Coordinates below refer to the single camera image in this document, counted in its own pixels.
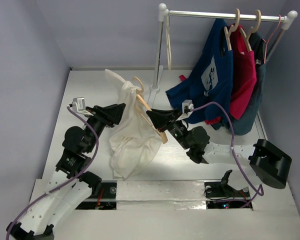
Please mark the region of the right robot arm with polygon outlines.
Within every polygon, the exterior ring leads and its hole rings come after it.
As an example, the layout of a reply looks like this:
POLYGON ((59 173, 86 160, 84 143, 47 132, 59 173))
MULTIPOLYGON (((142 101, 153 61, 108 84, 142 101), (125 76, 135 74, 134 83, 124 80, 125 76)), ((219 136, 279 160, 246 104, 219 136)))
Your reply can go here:
POLYGON ((234 164, 224 174, 220 190, 225 196, 232 196, 245 187, 266 185, 284 189, 291 168, 289 155, 266 139, 258 139, 252 145, 229 145, 214 143, 202 126, 188 129, 180 120, 177 109, 151 109, 146 112, 153 126, 160 133, 168 131, 196 164, 234 164))

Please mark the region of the white t shirt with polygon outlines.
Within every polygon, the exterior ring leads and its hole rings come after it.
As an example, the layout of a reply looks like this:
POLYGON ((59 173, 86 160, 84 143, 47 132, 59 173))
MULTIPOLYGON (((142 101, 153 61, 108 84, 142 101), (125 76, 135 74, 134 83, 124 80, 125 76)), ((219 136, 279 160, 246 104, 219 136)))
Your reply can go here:
POLYGON ((106 80, 116 89, 117 103, 125 104, 120 123, 112 129, 109 137, 110 166, 115 177, 128 179, 139 175, 152 162, 163 142, 137 99, 143 97, 144 87, 134 85, 109 69, 104 73, 106 80))

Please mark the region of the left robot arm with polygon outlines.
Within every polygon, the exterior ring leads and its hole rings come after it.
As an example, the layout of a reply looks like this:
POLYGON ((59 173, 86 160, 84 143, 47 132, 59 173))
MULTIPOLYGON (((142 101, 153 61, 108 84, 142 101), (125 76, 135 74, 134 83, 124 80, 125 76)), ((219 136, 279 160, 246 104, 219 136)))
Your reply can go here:
POLYGON ((88 171, 94 161, 100 136, 122 119, 125 103, 88 107, 84 98, 74 98, 67 110, 84 123, 64 134, 63 152, 41 196, 31 202, 6 229, 6 239, 53 240, 57 227, 88 197, 100 194, 102 179, 88 171))

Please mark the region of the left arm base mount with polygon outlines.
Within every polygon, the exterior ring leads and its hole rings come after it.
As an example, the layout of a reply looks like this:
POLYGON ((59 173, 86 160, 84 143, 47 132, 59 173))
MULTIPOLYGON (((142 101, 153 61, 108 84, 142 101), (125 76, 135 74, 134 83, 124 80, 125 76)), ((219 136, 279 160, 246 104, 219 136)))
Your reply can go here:
POLYGON ((117 182, 103 181, 98 193, 80 203, 76 210, 116 210, 117 182))

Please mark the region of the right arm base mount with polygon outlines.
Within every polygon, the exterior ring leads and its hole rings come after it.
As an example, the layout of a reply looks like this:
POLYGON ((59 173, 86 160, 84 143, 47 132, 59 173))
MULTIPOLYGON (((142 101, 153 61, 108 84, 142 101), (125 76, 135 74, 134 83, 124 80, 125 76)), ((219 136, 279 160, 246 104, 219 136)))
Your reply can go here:
POLYGON ((249 190, 236 190, 228 185, 232 170, 225 172, 221 180, 206 181, 203 195, 207 209, 252 209, 249 190))

